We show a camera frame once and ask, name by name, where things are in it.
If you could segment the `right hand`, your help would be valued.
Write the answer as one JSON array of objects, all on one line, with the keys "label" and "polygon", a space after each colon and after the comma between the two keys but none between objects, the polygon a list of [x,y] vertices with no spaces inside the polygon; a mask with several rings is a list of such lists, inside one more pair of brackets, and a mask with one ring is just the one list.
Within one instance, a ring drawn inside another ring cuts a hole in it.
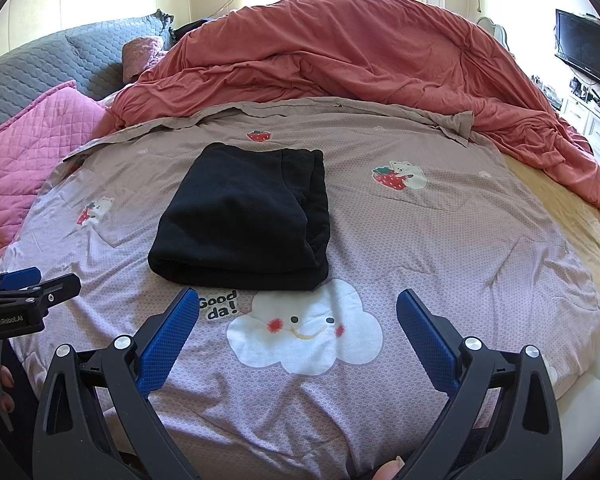
[{"label": "right hand", "polygon": [[393,460],[389,460],[377,469],[372,480],[393,480],[394,477],[404,467],[404,460],[401,456],[396,456]]}]

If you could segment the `left hand red nails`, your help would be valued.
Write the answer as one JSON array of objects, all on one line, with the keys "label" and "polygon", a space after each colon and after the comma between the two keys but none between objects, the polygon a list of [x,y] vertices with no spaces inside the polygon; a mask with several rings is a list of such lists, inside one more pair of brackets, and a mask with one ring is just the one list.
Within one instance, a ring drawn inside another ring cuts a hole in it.
[{"label": "left hand red nails", "polygon": [[15,402],[9,391],[15,387],[14,378],[12,373],[6,366],[2,366],[0,369],[0,381],[2,385],[2,396],[0,399],[0,407],[3,412],[10,414],[15,409]]}]

